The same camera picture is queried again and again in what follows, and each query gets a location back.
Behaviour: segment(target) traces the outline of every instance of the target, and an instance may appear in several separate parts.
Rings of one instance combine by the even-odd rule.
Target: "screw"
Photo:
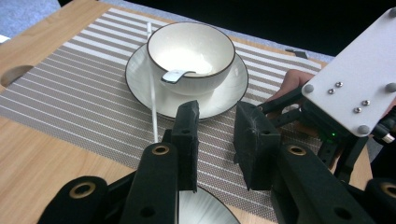
[[[359,134],[369,134],[370,133],[370,128],[367,125],[361,125],[358,128],[358,133]]]
[[[338,88],[342,87],[343,85],[344,85],[344,83],[342,83],[342,82],[336,82],[335,83],[335,86],[338,87]]]
[[[359,114],[361,112],[361,108],[360,107],[356,107],[355,109],[353,109],[353,111],[357,114]]]
[[[362,104],[362,105],[369,105],[369,104],[370,104],[370,101],[369,101],[369,100],[364,100],[364,101],[361,102],[361,104]]]
[[[308,85],[304,86],[304,91],[306,93],[311,93],[312,91],[314,91],[314,86],[311,84],[308,84]]]

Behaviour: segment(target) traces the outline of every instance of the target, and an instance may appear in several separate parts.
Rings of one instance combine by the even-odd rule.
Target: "white bowl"
[[[148,40],[150,59],[163,70],[158,79],[174,70],[187,72],[176,83],[163,81],[169,90],[183,95],[213,91],[230,72],[235,57],[231,39],[209,25],[178,22],[157,30]]]

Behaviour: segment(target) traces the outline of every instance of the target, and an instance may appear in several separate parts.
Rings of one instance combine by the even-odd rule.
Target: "white saucer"
[[[126,65],[126,82],[136,99],[151,109],[149,75],[162,74],[148,56],[146,45],[137,49]],[[209,119],[231,109],[248,88],[248,70],[239,55],[235,55],[230,74],[213,91],[204,95],[180,95],[169,91],[160,80],[154,80],[157,113],[169,119],[176,117],[180,105],[197,100],[200,119]]]

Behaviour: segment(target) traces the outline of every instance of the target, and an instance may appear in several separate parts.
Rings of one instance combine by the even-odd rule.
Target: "human hand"
[[[267,102],[270,102],[272,100],[275,100],[286,93],[293,91],[297,87],[303,86],[307,81],[309,81],[314,75],[310,73],[306,73],[303,71],[295,70],[295,69],[290,69],[286,75],[285,78],[280,86],[279,91],[277,91],[273,96],[268,98]],[[269,119],[275,118],[279,116],[282,113],[282,111],[275,111],[267,114],[267,117]],[[312,127],[307,127],[303,125],[302,123],[296,121],[294,123],[294,128],[296,131],[300,133],[305,133],[310,136],[317,137],[318,136],[318,131]]]

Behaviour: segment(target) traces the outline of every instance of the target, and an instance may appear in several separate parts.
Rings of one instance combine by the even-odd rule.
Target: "finger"
[[[309,79],[311,79],[314,75],[302,72],[299,70],[295,69],[290,69],[286,75],[285,78],[280,85],[279,91],[277,91],[273,96],[268,98],[268,101],[275,100],[286,93],[296,89],[299,86],[303,86]]]

